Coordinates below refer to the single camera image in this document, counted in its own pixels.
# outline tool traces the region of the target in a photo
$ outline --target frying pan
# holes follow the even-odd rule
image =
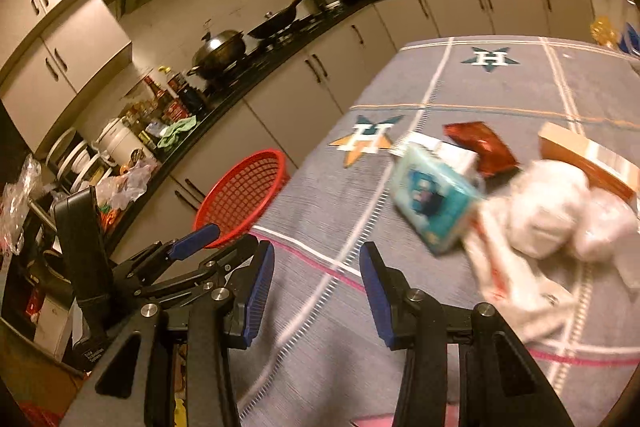
[[[284,10],[280,10],[276,15],[268,17],[265,22],[260,24],[249,32],[249,36],[254,39],[268,39],[273,37],[277,32],[289,26],[296,18],[296,6],[302,0],[293,0]]]

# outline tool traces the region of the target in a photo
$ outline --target backsplash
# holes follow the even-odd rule
[[[125,15],[120,25],[133,42],[133,63],[102,88],[76,120],[75,127],[84,138],[96,139],[107,121],[124,107],[121,98],[142,75],[150,71],[156,81],[164,84],[164,74],[158,72],[158,66],[177,71],[191,68],[191,59],[208,30],[212,35],[226,29],[247,33],[264,20],[265,13],[277,12],[291,1],[152,0]],[[299,18],[304,16],[302,10],[302,6],[298,7]],[[247,51],[257,43],[247,35],[244,40]],[[189,79],[194,86],[204,88],[199,77]]]

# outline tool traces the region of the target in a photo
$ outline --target orange box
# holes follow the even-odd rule
[[[538,137],[542,158],[575,165],[587,174],[592,187],[604,188],[627,202],[638,191],[640,169],[606,147],[550,122]]]

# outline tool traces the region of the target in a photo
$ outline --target gray tablecloth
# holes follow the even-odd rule
[[[275,245],[276,268],[254,347],[232,354],[243,424],[347,426],[393,414],[404,352],[390,352],[376,334],[358,273],[364,241],[439,301],[471,308],[481,300],[462,247],[434,257],[391,203],[390,142],[408,130],[444,139],[443,124],[482,120],[526,165],[539,158],[539,128],[553,121],[640,164],[640,78],[629,60],[583,42],[512,36],[400,51],[254,228]],[[563,328],[528,347],[574,423],[595,426],[640,360],[640,304],[609,264],[555,255],[542,267],[578,306]],[[455,401],[454,347],[450,354]]]

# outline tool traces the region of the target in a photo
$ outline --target pink stripe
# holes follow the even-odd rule
[[[270,241],[274,247],[278,247],[278,248],[281,248],[282,250],[288,251],[290,254],[298,257],[300,261],[303,261],[304,263],[307,263],[309,266],[312,266],[320,271],[323,271],[324,273],[331,275],[332,277],[335,277],[338,281],[344,282],[346,285],[351,286],[357,291],[362,292],[364,294],[367,293],[362,284],[359,284],[349,279],[348,277],[345,277],[340,272],[337,272],[336,270],[332,270],[331,268],[325,266],[322,263],[318,263],[318,261],[311,259],[301,251],[296,250],[295,248],[290,247],[289,245],[285,245],[280,241],[276,241],[271,237],[267,237],[265,235],[262,235],[261,233],[257,233],[255,232],[255,230],[252,230],[251,233],[254,234],[255,237],[257,237],[260,240]],[[553,353],[546,353],[545,351],[539,351],[537,349],[529,349],[529,352],[531,353],[531,356],[534,357],[535,359],[549,360],[551,362],[568,363],[570,365],[581,365],[584,367],[622,367],[625,365],[638,365],[640,363],[640,359],[593,360],[593,359],[582,359],[580,357],[562,357],[560,355],[554,355]]]

